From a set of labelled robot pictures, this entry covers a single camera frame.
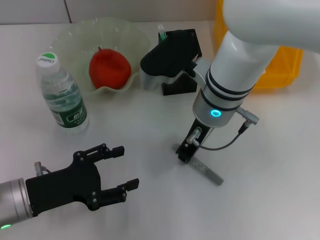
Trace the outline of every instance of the wall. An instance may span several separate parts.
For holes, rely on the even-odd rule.
[[[64,0],[0,0],[0,24],[69,23]]]
[[[216,0],[66,0],[71,21],[116,17],[133,22],[208,20]]]

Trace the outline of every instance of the red fruit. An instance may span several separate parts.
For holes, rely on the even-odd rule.
[[[121,89],[131,75],[131,66],[121,53],[99,47],[90,61],[89,75],[97,89]]]

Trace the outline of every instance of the plastic bottle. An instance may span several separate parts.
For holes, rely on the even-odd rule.
[[[82,132],[89,118],[77,83],[54,53],[43,53],[36,62],[42,95],[57,124],[68,134]]]

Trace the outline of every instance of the gray cylinder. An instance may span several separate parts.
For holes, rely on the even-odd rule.
[[[0,183],[0,228],[32,217],[24,179]]]

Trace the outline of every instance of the white tabletop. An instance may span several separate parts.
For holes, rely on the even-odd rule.
[[[138,23],[157,44],[157,22]],[[1,240],[318,240],[320,239],[320,56],[306,52],[292,86],[252,93],[243,107],[261,118],[232,146],[196,157],[225,179],[215,186],[172,151],[193,121],[195,93],[162,96],[135,84],[116,95],[85,98],[89,128],[65,136],[35,79],[35,59],[68,24],[0,26],[0,182],[35,176],[34,162],[66,168],[75,151],[101,143],[125,155],[97,163],[102,188],[139,178],[125,203],[91,212],[72,203],[0,231]],[[195,28],[213,59],[212,22],[166,22]],[[228,143],[238,115],[206,146]]]

